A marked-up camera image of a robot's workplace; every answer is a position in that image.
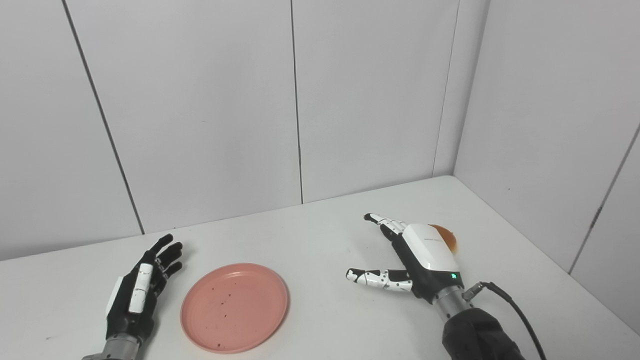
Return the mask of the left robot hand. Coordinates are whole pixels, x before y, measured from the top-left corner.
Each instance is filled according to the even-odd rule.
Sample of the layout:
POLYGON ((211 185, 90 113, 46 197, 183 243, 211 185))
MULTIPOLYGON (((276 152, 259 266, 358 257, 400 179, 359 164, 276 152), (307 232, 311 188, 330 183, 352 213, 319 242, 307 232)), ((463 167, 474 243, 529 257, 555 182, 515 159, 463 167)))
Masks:
POLYGON ((182 250, 173 234, 163 235, 122 278, 106 316, 107 340, 125 334, 141 345, 151 337, 158 298, 183 267, 182 250))

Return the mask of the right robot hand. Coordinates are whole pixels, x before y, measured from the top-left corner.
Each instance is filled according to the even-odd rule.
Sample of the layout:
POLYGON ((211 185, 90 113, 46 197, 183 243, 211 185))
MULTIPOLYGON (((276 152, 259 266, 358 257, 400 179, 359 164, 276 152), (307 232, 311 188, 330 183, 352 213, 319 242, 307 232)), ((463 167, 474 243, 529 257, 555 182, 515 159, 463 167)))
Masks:
POLYGON ((443 290, 464 288, 460 265, 435 226, 408 224, 374 213, 363 218, 379 227, 404 268, 349 268, 347 280, 376 289, 411 292, 430 305, 443 290))

